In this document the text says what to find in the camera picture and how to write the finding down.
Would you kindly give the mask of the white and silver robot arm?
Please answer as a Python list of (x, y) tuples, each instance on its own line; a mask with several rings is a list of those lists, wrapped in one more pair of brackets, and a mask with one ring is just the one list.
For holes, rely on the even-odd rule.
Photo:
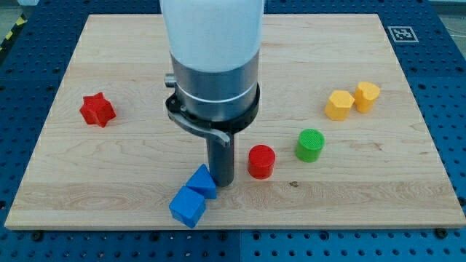
[(262, 0), (163, 0), (175, 88), (169, 117), (186, 131), (229, 146), (258, 102)]

